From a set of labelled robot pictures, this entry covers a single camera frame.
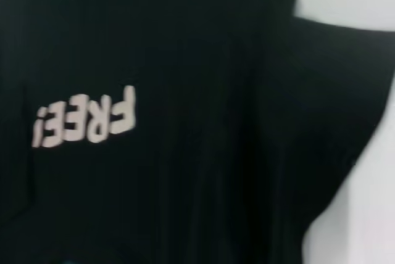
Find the black shirt with FREE print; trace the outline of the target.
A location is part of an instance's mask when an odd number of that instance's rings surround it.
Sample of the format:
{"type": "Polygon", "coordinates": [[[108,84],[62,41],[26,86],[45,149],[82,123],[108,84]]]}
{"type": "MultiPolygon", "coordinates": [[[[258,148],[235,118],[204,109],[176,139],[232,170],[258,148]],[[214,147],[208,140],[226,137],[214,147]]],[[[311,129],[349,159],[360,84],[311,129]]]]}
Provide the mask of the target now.
{"type": "Polygon", "coordinates": [[[302,264],[395,32],[296,0],[0,0],[0,264],[302,264]]]}

